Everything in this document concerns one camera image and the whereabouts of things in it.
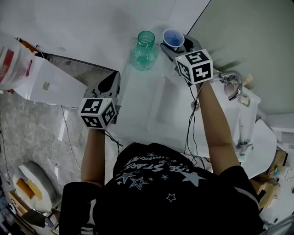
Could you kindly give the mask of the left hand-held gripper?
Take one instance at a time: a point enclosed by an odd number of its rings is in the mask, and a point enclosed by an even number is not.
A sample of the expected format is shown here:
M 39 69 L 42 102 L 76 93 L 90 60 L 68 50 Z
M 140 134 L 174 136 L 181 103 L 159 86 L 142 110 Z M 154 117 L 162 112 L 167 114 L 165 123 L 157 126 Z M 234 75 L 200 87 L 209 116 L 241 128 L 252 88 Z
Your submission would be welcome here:
M 116 93 L 120 79 L 119 71 L 112 72 L 81 100 L 78 115 L 86 127 L 106 130 L 110 124 L 117 122 L 120 106 Z

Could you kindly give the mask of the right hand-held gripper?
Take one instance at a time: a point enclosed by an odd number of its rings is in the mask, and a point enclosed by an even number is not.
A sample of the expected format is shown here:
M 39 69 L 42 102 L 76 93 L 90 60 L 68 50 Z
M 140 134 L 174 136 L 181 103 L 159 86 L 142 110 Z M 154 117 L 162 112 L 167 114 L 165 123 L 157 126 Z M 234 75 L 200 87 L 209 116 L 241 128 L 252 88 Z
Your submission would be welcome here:
M 184 36 L 183 46 L 188 52 L 175 51 L 172 47 L 161 43 L 160 48 L 164 54 L 176 62 L 179 74 L 190 84 L 198 84 L 213 78 L 213 61 L 206 49 L 202 49 L 200 43 L 189 35 Z

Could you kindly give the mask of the blue plastic cup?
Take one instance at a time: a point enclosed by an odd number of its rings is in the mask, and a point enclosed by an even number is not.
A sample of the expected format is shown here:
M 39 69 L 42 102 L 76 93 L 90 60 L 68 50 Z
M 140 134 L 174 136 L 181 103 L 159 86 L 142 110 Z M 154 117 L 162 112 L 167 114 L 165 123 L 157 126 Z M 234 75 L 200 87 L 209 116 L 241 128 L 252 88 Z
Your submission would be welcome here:
M 185 42 L 184 35 L 174 28 L 165 29 L 162 36 L 163 44 L 169 46 L 175 51 L 177 51 Z

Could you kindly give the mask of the green transparent plastic bottle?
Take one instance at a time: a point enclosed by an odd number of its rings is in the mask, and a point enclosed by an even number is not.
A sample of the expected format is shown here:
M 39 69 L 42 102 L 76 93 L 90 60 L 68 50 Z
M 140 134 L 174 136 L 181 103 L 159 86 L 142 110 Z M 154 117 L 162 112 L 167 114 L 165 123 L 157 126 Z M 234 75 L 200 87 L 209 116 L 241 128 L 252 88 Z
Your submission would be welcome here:
M 158 57 L 158 45 L 155 35 L 150 31 L 142 31 L 137 36 L 137 45 L 130 51 L 130 62 L 138 71 L 150 70 Z

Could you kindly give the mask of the person's left forearm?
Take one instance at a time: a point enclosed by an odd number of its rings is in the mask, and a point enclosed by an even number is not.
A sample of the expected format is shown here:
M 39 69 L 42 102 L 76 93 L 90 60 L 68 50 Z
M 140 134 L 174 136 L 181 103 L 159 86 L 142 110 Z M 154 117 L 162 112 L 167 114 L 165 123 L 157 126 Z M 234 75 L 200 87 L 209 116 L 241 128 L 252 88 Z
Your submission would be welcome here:
M 105 184 L 105 135 L 90 129 L 81 166 L 81 181 L 103 187 Z

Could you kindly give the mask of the person's right forearm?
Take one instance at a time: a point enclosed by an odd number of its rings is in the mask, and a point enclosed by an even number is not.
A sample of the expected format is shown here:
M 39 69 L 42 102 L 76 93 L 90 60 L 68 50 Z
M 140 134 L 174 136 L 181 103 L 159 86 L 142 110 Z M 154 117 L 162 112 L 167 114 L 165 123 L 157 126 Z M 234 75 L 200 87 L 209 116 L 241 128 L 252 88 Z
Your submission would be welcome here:
M 210 83 L 198 85 L 197 91 L 213 173 L 220 175 L 239 165 L 231 131 Z

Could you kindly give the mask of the white vanity cabinet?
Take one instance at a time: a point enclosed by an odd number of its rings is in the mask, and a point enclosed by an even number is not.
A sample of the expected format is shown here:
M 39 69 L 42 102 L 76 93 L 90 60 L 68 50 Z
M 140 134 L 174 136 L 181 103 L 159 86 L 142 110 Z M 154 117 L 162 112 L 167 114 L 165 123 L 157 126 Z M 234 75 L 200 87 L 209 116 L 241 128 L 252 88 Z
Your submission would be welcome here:
M 244 137 L 251 141 L 260 97 L 243 88 L 242 94 L 228 100 L 225 84 L 212 83 L 214 93 L 227 118 L 235 145 L 239 139 L 239 119 Z M 209 157 L 197 88 L 188 85 L 175 70 L 175 64 L 160 51 L 152 69 L 138 71 L 131 64 L 121 79 L 121 109 L 112 130 L 123 138 L 142 144 L 160 143 L 186 155 Z

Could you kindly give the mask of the chrome faucet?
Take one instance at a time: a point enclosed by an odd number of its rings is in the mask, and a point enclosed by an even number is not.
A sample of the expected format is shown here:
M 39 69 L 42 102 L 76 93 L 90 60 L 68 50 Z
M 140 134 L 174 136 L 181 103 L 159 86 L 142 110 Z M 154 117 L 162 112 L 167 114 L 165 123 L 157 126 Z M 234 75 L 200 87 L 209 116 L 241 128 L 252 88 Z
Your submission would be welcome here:
M 237 71 L 229 71 L 226 73 L 218 72 L 213 75 L 213 82 L 220 81 L 222 84 L 228 84 L 231 81 L 236 81 L 237 88 L 234 90 L 234 93 L 228 96 L 228 100 L 232 101 L 238 98 L 243 91 L 243 80 L 241 75 Z

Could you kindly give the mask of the pink tumbler cup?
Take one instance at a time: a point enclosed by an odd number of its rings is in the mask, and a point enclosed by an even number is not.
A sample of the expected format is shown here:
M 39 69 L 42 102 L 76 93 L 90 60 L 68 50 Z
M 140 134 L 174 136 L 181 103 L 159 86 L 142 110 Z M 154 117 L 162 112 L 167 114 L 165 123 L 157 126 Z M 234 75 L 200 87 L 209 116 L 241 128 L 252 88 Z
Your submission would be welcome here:
M 229 96 L 235 94 L 238 89 L 238 85 L 239 84 L 236 81 L 230 81 L 227 84 L 225 84 L 224 92 L 225 92 L 226 96 L 229 97 Z

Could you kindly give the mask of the white plastic bag with label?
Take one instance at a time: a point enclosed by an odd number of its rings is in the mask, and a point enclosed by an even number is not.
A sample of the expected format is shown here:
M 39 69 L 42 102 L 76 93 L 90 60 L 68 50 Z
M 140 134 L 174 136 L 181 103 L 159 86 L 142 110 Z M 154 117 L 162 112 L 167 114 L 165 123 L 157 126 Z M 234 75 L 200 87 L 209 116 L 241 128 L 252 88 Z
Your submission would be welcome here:
M 0 90 L 20 86 L 29 75 L 34 54 L 14 37 L 0 31 Z

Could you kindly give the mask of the white round pouf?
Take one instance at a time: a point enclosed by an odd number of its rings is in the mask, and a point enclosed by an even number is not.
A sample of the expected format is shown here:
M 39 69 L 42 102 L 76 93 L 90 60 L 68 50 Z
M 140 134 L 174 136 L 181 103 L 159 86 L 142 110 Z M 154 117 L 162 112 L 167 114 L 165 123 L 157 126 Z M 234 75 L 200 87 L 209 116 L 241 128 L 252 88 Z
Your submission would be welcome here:
M 36 196 L 29 199 L 17 186 L 19 178 L 22 178 L 26 183 L 28 179 L 35 183 L 42 192 L 42 200 L 38 200 Z M 20 164 L 15 171 L 12 181 L 17 195 L 31 209 L 35 209 L 41 213 L 49 212 L 57 200 L 57 193 L 52 182 L 43 169 L 34 162 L 23 162 Z

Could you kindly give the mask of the yellow cushion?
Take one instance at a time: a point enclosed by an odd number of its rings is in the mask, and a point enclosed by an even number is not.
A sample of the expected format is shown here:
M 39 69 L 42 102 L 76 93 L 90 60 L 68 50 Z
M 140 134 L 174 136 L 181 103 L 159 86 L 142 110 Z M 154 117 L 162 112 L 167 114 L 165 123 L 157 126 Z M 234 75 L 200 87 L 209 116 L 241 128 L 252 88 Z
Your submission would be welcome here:
M 34 195 L 37 197 L 37 199 L 42 200 L 43 198 L 42 192 L 40 191 L 38 186 L 35 183 L 33 183 L 30 179 L 27 180 L 27 184 L 29 188 L 32 190 L 32 192 L 34 193 Z

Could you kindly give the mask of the white bathtub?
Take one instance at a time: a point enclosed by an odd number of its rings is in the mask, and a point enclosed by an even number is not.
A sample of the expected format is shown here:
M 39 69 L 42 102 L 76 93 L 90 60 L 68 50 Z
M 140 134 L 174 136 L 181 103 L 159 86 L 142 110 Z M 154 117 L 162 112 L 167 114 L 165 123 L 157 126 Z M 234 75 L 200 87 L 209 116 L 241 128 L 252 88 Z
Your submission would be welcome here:
M 266 123 L 259 119 L 254 124 L 251 143 L 245 161 L 241 163 L 249 179 L 270 167 L 276 154 L 277 138 Z

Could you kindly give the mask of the black star-print T-shirt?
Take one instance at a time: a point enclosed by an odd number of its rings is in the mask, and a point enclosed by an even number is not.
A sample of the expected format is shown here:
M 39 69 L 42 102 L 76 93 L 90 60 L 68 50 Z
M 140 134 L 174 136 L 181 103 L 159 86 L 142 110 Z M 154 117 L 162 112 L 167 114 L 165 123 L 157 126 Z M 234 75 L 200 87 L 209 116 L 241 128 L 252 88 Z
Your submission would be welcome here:
M 241 166 L 220 175 L 160 144 L 131 144 L 99 187 L 64 186 L 60 235 L 258 235 L 258 199 Z

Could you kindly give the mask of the dark wooden chair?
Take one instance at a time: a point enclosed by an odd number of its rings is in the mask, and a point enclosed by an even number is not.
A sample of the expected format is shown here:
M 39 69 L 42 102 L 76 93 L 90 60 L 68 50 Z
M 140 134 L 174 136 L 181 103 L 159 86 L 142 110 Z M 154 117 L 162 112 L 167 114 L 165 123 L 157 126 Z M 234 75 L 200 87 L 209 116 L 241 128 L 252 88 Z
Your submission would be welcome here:
M 22 215 L 22 218 L 31 225 L 35 225 L 41 228 L 53 228 L 54 224 L 51 221 L 52 215 L 53 213 L 50 213 L 49 216 L 45 216 L 34 209 L 30 209 Z

